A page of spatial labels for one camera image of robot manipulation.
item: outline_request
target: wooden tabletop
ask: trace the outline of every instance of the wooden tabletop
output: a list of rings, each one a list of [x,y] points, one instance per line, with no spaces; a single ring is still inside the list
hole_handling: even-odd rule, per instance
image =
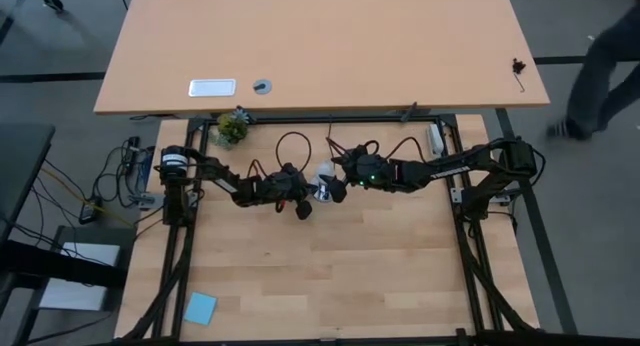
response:
[[[458,123],[465,148],[488,141],[481,116],[458,116]],[[376,139],[386,155],[402,138],[415,136],[426,152],[426,126],[334,124],[332,138],[346,147]],[[186,121],[164,121],[156,149],[183,145],[186,127]],[[241,175],[253,158],[272,172],[275,144],[292,130],[311,140],[313,155],[304,171],[310,179],[330,156],[326,124],[253,126],[234,150],[210,145],[208,155]],[[283,162],[300,166],[306,155],[301,138],[281,144]],[[417,151],[406,144],[395,156],[417,159]],[[482,177],[472,174],[474,182]],[[209,326],[184,322],[183,340],[443,336],[459,327],[473,333],[444,180],[412,194],[349,188],[342,204],[313,201],[305,221],[291,205],[280,214],[273,205],[239,208],[212,183],[203,186],[187,299],[200,292],[217,297],[218,305]],[[148,189],[162,192],[156,172]],[[537,325],[509,218],[492,214],[482,227],[497,287],[524,320]],[[168,227],[157,225],[136,242],[116,336],[133,327],[155,296],[167,237]],[[483,296],[481,301],[489,320]]]
[[[518,78],[513,59],[527,66]],[[192,98],[193,79],[235,79]],[[253,84],[268,79],[272,91]],[[132,0],[97,113],[549,103],[509,0]]]

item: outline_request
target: jeans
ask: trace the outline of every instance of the jeans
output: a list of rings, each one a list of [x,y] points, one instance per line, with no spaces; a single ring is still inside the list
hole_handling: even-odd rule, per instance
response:
[[[620,58],[640,58],[640,5],[598,36],[573,85],[567,117],[585,135],[605,130],[616,114],[640,99],[640,65],[609,91],[609,79]]]

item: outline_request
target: blue sticky note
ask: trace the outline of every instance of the blue sticky note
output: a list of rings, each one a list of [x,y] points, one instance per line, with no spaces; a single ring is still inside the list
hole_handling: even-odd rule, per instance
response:
[[[185,321],[208,326],[218,299],[198,292],[191,293],[191,300],[184,314]]]

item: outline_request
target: person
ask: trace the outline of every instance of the person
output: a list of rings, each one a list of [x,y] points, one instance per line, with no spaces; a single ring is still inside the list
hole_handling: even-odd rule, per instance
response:
[[[640,64],[609,91],[617,60],[629,58],[640,59],[640,0],[594,40],[571,90],[566,115],[549,125],[547,136],[588,140],[594,132],[606,130],[615,115],[640,99]]]

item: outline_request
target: gray carpet floor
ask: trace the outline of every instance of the gray carpet floor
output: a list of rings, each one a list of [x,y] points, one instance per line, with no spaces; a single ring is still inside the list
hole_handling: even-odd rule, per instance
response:
[[[125,17],[121,0],[62,0],[69,11],[56,16],[42,0],[0,0],[0,23],[13,12],[15,22],[0,44],[0,75],[100,72],[106,70]],[[632,0],[511,0],[534,56],[583,55],[597,35],[631,5]],[[621,81],[632,64],[614,74]],[[640,338],[640,228],[636,207],[640,194],[640,107],[634,105],[613,120],[606,133],[588,144],[549,144],[544,126],[563,113],[579,65],[541,66],[551,106],[510,111],[516,133],[547,157],[536,195],[580,333]],[[85,190],[109,150],[137,135],[153,145],[158,121],[130,121],[127,116],[97,116],[92,110],[101,81],[0,84],[0,121],[52,123],[57,132],[49,159]],[[500,135],[493,111],[482,111],[491,137]],[[77,212],[79,203],[58,185],[42,178],[51,193]],[[60,212],[45,203],[44,232],[53,236],[65,224]],[[542,326],[558,331],[559,323],[544,277],[524,205],[518,242]],[[135,220],[137,213],[109,205]],[[19,219],[38,229],[38,205],[30,196]],[[102,219],[87,227],[121,227]],[[24,242],[21,235],[12,236]],[[13,337],[26,307],[27,291],[16,291],[0,320],[0,338]],[[60,331],[102,314],[63,311],[41,313],[33,336]],[[115,316],[81,332],[38,345],[84,345],[110,340]]]

